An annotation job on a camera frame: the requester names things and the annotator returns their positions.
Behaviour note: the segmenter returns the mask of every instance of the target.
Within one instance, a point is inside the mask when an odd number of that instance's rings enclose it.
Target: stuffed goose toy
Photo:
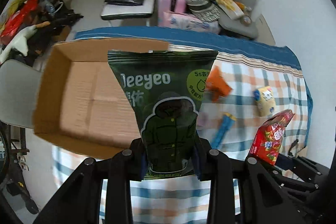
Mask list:
[[[19,31],[0,54],[0,65],[7,60],[8,55],[11,52],[11,49],[16,49],[17,51],[21,52],[24,56],[27,56],[28,54],[27,40],[37,32],[37,29],[43,28],[48,25],[50,25],[50,22],[46,21],[37,25],[28,26]]]

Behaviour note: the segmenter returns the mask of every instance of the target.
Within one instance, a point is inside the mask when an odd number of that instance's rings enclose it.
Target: woven hat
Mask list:
[[[204,21],[212,22],[219,19],[219,9],[211,0],[186,0],[188,8],[195,17]]]

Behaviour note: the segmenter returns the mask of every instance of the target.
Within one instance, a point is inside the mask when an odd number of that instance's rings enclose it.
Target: cardboard box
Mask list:
[[[71,32],[71,28],[70,26],[66,25],[64,26],[64,28],[62,29],[61,33],[59,35],[55,35],[52,37],[54,42],[61,42],[61,41],[65,41],[69,35],[69,33]]]
[[[168,50],[164,41],[105,38],[53,46],[34,113],[35,134],[66,150],[108,159],[140,137],[124,92],[107,63],[108,50]]]

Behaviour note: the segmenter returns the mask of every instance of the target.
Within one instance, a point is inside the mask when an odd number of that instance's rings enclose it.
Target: red bag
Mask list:
[[[17,30],[19,29],[20,25],[23,23],[26,15],[31,11],[36,10],[38,5],[38,0],[27,0],[26,4],[22,7],[20,12],[17,14],[15,13],[12,15],[8,21],[6,22],[5,29],[0,35],[1,40],[3,37],[6,37],[6,41],[11,41],[12,38],[16,35]]]
[[[249,155],[257,156],[267,163],[275,165],[285,128],[294,115],[290,109],[287,109],[264,122],[254,137]]]

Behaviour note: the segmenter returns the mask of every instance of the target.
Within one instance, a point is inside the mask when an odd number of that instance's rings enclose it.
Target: pink suitcase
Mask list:
[[[164,13],[184,13],[186,7],[185,0],[157,0],[158,25],[164,26]]]

